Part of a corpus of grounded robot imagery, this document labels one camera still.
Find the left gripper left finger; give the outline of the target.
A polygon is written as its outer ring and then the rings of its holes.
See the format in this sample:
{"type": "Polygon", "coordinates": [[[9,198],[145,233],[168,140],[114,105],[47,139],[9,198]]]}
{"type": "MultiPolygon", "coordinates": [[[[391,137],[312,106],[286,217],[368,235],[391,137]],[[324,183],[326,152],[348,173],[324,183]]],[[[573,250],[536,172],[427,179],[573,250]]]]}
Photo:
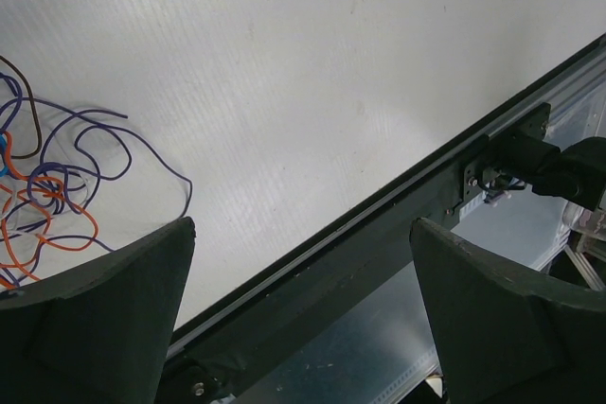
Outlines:
{"type": "Polygon", "coordinates": [[[194,222],[182,218],[2,292],[2,402],[153,402],[194,246],[194,222]]]}

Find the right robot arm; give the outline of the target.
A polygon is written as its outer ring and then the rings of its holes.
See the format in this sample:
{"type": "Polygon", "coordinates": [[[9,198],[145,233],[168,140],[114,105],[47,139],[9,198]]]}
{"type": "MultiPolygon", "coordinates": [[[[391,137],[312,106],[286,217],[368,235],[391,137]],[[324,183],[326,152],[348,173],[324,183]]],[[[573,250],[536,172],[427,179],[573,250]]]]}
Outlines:
{"type": "Polygon", "coordinates": [[[532,187],[590,211],[605,207],[605,139],[588,137],[560,149],[515,132],[495,148],[495,167],[532,187]]]}

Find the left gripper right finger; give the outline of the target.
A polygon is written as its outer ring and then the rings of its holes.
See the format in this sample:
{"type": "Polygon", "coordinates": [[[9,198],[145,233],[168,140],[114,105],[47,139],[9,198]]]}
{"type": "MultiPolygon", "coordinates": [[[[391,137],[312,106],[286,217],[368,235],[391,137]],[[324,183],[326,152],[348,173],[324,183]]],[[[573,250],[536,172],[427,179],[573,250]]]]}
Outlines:
{"type": "Polygon", "coordinates": [[[428,219],[413,222],[410,247],[451,402],[604,402],[604,292],[428,219]]]}

